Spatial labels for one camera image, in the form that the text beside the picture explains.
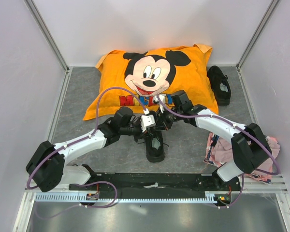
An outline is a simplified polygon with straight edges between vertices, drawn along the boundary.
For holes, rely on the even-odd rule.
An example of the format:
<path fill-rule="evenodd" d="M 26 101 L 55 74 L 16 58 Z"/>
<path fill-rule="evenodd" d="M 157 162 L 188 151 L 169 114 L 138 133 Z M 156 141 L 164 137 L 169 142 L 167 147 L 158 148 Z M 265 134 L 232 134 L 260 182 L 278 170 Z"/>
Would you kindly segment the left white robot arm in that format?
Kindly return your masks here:
<path fill-rule="evenodd" d="M 113 117 L 97 125 L 92 131 L 62 143 L 42 142 L 26 166 L 29 181 L 34 181 L 41 192 L 48 192 L 63 180 L 75 177 L 75 183 L 91 190 L 96 186 L 96 177 L 85 167 L 70 171 L 66 165 L 86 153 L 117 142 L 122 135 L 140 136 L 155 125 L 155 118 L 148 110 L 135 121 L 133 111 L 121 107 Z"/>

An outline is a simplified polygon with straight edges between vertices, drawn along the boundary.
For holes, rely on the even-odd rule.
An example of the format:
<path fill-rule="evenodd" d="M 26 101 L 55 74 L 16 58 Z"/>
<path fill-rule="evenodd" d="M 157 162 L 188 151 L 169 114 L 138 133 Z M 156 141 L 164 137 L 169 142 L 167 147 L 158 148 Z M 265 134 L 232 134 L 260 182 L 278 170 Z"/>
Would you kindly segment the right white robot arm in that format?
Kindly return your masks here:
<path fill-rule="evenodd" d="M 174 107 L 168 108 L 162 101 L 164 96 L 157 95 L 153 101 L 159 102 L 165 109 L 167 122 L 183 120 L 195 127 L 205 129 L 223 138 L 232 146 L 233 159 L 216 169 L 212 177 L 212 186 L 223 190 L 229 181 L 242 174 L 251 174 L 255 170 L 261 171 L 265 161 L 275 162 L 271 149 L 260 127 L 236 123 L 223 118 L 202 105 L 193 105 L 185 91 L 180 90 L 172 95 Z"/>

